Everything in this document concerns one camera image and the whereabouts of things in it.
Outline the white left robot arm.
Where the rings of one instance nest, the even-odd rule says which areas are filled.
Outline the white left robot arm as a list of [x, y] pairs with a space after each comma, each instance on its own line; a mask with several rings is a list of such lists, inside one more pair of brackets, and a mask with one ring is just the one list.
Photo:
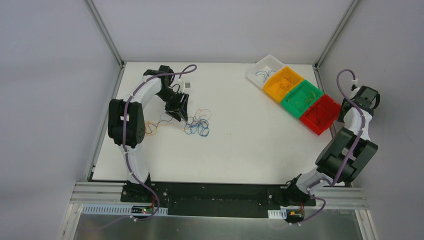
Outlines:
[[140, 202], [152, 198], [153, 189], [146, 185], [150, 173], [142, 154], [141, 144], [146, 135], [144, 107], [155, 96], [165, 103], [165, 113], [178, 122], [188, 121], [189, 94], [174, 90], [171, 84], [176, 78], [194, 72], [190, 64], [181, 72], [174, 72], [169, 66], [161, 65], [158, 70], [148, 69], [140, 83], [124, 98], [111, 99], [108, 104], [107, 134], [118, 145], [128, 171], [128, 181], [138, 184], [133, 195]]

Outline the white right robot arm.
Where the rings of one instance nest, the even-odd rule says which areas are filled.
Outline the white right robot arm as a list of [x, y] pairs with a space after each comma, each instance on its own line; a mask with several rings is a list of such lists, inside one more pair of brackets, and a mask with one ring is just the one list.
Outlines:
[[369, 124], [380, 103], [380, 93], [369, 86], [353, 85], [343, 98], [337, 122], [343, 126], [315, 161], [315, 168], [299, 174], [282, 190], [281, 205], [300, 206], [310, 202], [317, 190], [351, 183], [377, 153]]

